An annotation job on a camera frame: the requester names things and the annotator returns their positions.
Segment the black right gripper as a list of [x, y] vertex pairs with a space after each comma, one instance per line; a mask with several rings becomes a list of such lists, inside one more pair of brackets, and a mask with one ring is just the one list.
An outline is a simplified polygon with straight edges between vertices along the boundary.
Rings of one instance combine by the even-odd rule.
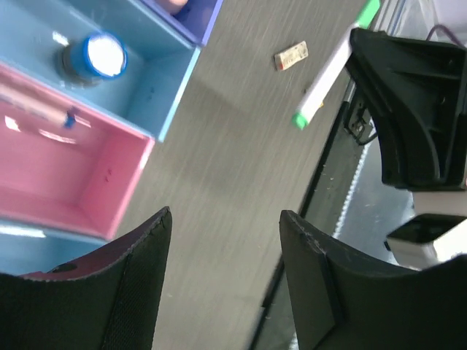
[[466, 188], [466, 49], [355, 28], [346, 69], [374, 121], [382, 182]]

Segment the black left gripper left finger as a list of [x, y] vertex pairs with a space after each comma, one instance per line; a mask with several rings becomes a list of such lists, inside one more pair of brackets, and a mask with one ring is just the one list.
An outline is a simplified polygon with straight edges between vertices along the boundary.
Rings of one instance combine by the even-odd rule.
[[171, 229], [164, 207], [47, 273], [3, 273], [1, 348], [151, 349]]

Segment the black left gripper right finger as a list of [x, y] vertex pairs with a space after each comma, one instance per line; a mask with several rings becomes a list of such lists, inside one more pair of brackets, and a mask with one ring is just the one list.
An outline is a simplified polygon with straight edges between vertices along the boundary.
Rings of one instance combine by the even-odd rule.
[[367, 255], [297, 213], [279, 221], [300, 349], [464, 349], [466, 256], [421, 271]]

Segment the green capped white marker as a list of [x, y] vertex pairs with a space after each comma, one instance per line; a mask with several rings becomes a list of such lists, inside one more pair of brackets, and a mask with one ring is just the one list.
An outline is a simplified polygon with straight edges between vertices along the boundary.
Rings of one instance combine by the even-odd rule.
[[339, 43], [315, 77], [311, 86], [306, 90], [304, 97], [301, 99], [293, 115], [293, 123], [300, 130], [303, 130], [310, 124], [312, 118], [321, 107], [325, 97], [349, 60], [352, 54], [352, 48], [350, 46], [350, 34], [352, 30], [355, 28], [367, 29], [374, 19], [374, 16], [378, 13], [379, 8], [379, 0], [370, 0], [365, 3], [354, 22], [342, 35]]

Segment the light blue end bin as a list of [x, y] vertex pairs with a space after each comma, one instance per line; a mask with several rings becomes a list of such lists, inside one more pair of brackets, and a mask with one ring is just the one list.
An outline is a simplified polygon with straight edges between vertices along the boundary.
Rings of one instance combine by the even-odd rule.
[[48, 227], [1, 221], [1, 272], [23, 275], [48, 272], [107, 242]]

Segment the pink plastic bin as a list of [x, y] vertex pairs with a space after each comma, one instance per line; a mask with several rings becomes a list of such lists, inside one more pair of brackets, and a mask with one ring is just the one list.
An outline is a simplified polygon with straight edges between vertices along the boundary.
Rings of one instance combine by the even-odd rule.
[[63, 128], [1, 100], [1, 217], [112, 238], [154, 139], [5, 65], [1, 84], [76, 118]]

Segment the clear eraser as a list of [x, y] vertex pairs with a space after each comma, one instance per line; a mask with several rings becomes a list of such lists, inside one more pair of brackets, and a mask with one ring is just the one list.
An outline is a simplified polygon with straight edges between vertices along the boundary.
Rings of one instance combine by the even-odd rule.
[[286, 50], [274, 55], [274, 63], [277, 71], [284, 71], [309, 56], [305, 41], [299, 42]]

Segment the blue capped white marker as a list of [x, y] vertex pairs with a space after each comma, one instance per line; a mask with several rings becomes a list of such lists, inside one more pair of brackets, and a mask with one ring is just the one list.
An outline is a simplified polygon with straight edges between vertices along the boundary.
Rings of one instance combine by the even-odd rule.
[[1, 84], [1, 100], [63, 128], [72, 128], [76, 123], [71, 112], [46, 104], [8, 85]]

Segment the purple plastic bin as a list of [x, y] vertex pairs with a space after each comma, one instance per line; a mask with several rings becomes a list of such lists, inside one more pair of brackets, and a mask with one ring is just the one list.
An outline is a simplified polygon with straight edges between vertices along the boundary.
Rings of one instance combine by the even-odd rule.
[[189, 42], [205, 47], [219, 14], [223, 0], [192, 0], [176, 14], [170, 14], [159, 1], [142, 1], [149, 9], [163, 18]]

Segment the blue stamp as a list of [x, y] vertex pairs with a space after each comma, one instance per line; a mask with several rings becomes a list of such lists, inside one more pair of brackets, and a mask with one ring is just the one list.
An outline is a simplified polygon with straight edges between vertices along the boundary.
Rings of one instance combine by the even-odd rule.
[[128, 64], [123, 42], [107, 31], [93, 32], [70, 42], [58, 54], [62, 72], [81, 85], [97, 85], [121, 77]]

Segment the pink eraser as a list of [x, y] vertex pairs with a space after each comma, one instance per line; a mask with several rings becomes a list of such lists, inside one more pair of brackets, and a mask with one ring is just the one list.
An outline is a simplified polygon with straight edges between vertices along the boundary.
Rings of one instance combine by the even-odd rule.
[[157, 0], [157, 3], [171, 15], [179, 13], [187, 2], [188, 0]]

